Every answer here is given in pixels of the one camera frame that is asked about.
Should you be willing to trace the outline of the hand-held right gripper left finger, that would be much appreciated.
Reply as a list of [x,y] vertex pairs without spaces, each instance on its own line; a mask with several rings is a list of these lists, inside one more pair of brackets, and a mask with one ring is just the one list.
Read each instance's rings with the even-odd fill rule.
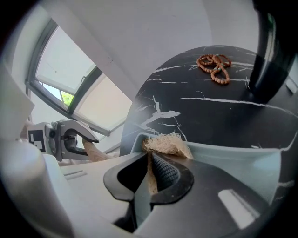
[[142,238],[134,235],[135,191],[147,172],[147,154],[59,168],[72,238]]

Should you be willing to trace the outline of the person's left forearm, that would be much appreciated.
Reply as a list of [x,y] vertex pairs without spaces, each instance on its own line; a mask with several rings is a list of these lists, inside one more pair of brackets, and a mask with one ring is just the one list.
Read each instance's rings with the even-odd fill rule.
[[31,122],[31,121],[29,121],[29,120],[27,120],[26,122],[25,122],[25,124],[24,124],[24,126],[23,126],[23,129],[22,129],[22,131],[21,131],[21,133],[20,133],[20,140],[22,140],[22,141],[26,141],[27,142],[27,128],[29,127],[29,126],[31,126],[33,123]]

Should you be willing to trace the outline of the square pale green pan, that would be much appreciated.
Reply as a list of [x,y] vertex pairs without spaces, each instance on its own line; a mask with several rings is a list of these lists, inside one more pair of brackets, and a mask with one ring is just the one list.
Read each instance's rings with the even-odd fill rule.
[[141,238],[224,238],[252,228],[274,207],[287,148],[235,148],[140,133],[103,176],[129,205]]

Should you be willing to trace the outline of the black glossy cup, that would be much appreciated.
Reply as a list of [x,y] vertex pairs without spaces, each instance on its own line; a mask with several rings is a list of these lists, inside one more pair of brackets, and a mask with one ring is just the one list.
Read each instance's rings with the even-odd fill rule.
[[298,54],[298,0],[252,0],[258,15],[257,54],[249,88],[268,102],[288,77]]

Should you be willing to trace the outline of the black marble round table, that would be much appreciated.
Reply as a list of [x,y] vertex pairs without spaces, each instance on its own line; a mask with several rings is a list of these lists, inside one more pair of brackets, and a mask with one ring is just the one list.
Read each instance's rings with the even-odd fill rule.
[[[221,86],[197,66],[204,54],[223,54],[232,65]],[[180,134],[187,142],[238,148],[282,149],[275,201],[298,187],[298,92],[281,86],[267,103],[249,91],[256,54],[235,46],[204,46],[174,56],[144,82],[124,124],[120,154],[131,152],[140,133]]]

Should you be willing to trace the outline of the small white case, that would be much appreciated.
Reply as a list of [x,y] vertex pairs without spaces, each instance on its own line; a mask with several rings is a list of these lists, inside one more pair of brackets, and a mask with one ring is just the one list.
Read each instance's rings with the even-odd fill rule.
[[292,94],[295,94],[298,91],[298,86],[295,84],[295,82],[292,79],[288,79],[286,81],[286,87]]

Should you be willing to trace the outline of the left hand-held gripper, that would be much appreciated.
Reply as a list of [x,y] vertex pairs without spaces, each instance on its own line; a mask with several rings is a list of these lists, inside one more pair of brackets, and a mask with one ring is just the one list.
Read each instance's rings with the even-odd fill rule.
[[62,159],[87,161],[89,157],[83,148],[77,146],[77,137],[88,142],[99,143],[99,139],[88,125],[76,120],[41,122],[27,127],[27,139],[42,153]]

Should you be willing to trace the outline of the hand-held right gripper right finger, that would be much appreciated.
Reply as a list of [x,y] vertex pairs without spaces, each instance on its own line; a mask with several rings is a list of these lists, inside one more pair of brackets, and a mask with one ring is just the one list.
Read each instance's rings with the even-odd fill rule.
[[272,204],[280,170],[279,153],[152,159],[159,191],[135,232],[142,238],[225,238],[254,228]]

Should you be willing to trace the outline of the black framed window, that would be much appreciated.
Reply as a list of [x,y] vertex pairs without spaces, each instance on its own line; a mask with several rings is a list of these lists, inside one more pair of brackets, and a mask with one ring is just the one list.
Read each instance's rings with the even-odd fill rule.
[[132,104],[53,19],[37,40],[26,86],[64,117],[107,137],[124,125]]

